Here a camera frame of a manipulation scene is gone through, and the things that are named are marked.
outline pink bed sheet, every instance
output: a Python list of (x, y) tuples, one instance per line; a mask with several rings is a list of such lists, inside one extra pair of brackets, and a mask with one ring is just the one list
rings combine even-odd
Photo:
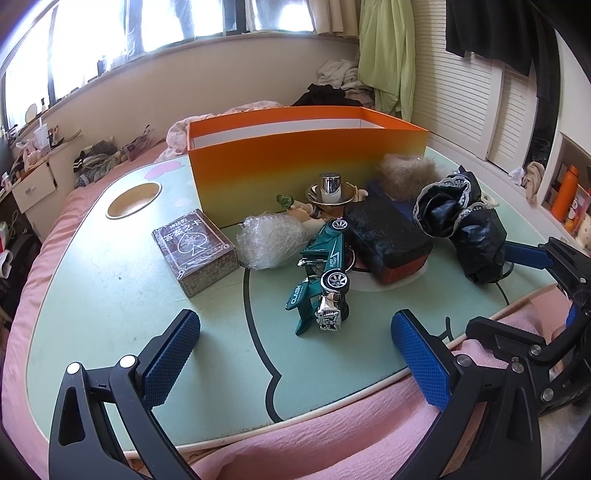
[[(531, 303), (501, 320), (532, 333), (551, 333)], [(506, 368), (476, 340), (464, 341), (465, 353), (479, 365)], [(370, 397), (304, 423), (224, 447), (192, 467), (203, 480), (390, 479), (417, 447), (439, 410), (427, 404), (413, 377)], [(476, 433), (477, 410), (454, 454), (458, 467)]]
[[(2, 414), (5, 429), (12, 441), (44, 480), (48, 478), (48, 444), (35, 425), (26, 392), (28, 349), (38, 311), (61, 256), (95, 200), (123, 174), (156, 159), (164, 147), (165, 144), (157, 145), (136, 162), (124, 164), (101, 181), (68, 196), (64, 210), (43, 244), (23, 291), (8, 342), (2, 386)], [(552, 305), (563, 302), (557, 314), (548, 318), (540, 316), (530, 303), (506, 317), (503, 322), (538, 332), (550, 340), (552, 332), (563, 322), (564, 310), (568, 309), (557, 290), (553, 295), (556, 298), (550, 299)], [(481, 365), (504, 365), (473, 340), (464, 342), (455, 353), (459, 352), (470, 355)], [(425, 402), (414, 379), (408, 377), (325, 416), (219, 449), (195, 462), (193, 468), (204, 480), (390, 478), (418, 445), (436, 415), (437, 409)], [(581, 419), (585, 418), (585, 415), (581, 415), (571, 423), (580, 428)], [(473, 427), (463, 439), (464, 448), (456, 452), (458, 458), (466, 451), (471, 434), (476, 430), (477, 420), (475, 416)], [(573, 427), (572, 435), (565, 437), (561, 445), (551, 445), (554, 457), (564, 450), (578, 428)], [(557, 434), (552, 432), (546, 436), (555, 438)], [(546, 463), (552, 460), (553, 455), (546, 452)]]
[(164, 151), (159, 143), (133, 162), (126, 162), (104, 178), (87, 187), (76, 189), (66, 198), (41, 252), (33, 263), (8, 338), (2, 376), (2, 422), (12, 442), (24, 459), (42, 479), (48, 478), (48, 443), (31, 415), (27, 397), (27, 361), (37, 316), (57, 269), (76, 229), (96, 199), (115, 180), (126, 173), (153, 163)]

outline green toy car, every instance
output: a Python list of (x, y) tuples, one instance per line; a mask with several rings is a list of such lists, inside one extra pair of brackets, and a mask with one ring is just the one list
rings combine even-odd
[(298, 309), (300, 321), (296, 335), (304, 333), (313, 320), (321, 330), (340, 330), (349, 316), (345, 294), (349, 291), (347, 271), (355, 263), (353, 250), (345, 245), (348, 224), (342, 218), (323, 227), (302, 251), (299, 267), (306, 269), (306, 279), (291, 293), (286, 310)]

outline blue gripper pad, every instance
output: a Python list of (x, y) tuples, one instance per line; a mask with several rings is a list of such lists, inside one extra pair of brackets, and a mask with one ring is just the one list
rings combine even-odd
[(154, 337), (139, 355), (148, 362), (141, 375), (142, 402), (148, 408), (162, 405), (177, 381), (184, 364), (199, 340), (199, 316), (191, 310), (182, 310), (166, 332)]
[(577, 306), (573, 303), (570, 306), (569, 315), (566, 317), (566, 326), (570, 327), (570, 324), (574, 322), (574, 318), (577, 316), (579, 310)]
[(450, 375), (429, 347), (426, 341), (430, 337), (428, 332), (410, 310), (400, 310), (394, 314), (390, 332), (394, 345), (402, 354), (427, 402), (443, 411), (452, 396)]

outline red case bottom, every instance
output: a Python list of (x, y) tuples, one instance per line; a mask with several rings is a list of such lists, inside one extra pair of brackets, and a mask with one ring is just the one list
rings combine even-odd
[(388, 285), (421, 270), (427, 261), (427, 257), (428, 255), (419, 257), (398, 268), (382, 267), (379, 271), (372, 271), (372, 274), (381, 284)]

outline round table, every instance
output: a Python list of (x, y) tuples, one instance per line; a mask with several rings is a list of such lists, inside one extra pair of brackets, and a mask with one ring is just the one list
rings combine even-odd
[[(427, 155), (447, 173), (457, 167), (430, 149)], [(146, 181), (162, 184), (153, 202), (125, 218), (107, 218), (115, 198)], [(499, 202), (509, 240), (543, 241), (510, 205), (482, 187)], [(190, 299), (183, 294), (152, 231), (199, 207), (189, 158), (181, 157), (122, 177), (82, 222), (51, 281), (28, 361), (31, 412), (46, 437), (69, 363), (108, 367), (138, 354), (185, 308), (199, 314), (201, 337), (154, 414), (175, 445), (205, 448), (338, 408), (402, 376), (405, 363), (389, 333), (399, 309), (412, 310), (430, 333), (451, 341), (472, 317), (493, 316), (506, 307), (496, 285), (471, 283), (451, 243), (436, 239), (425, 267), (391, 287), (380, 287), (368, 273), (351, 272), (350, 316), (342, 330), (312, 326), (298, 337), (297, 311), (284, 308), (304, 277), (295, 264), (239, 268)], [(239, 227), (224, 232), (232, 240)], [(515, 303), (552, 283), (545, 271), (516, 265), (501, 286)], [(133, 450), (116, 408), (109, 407), (122, 448)]]

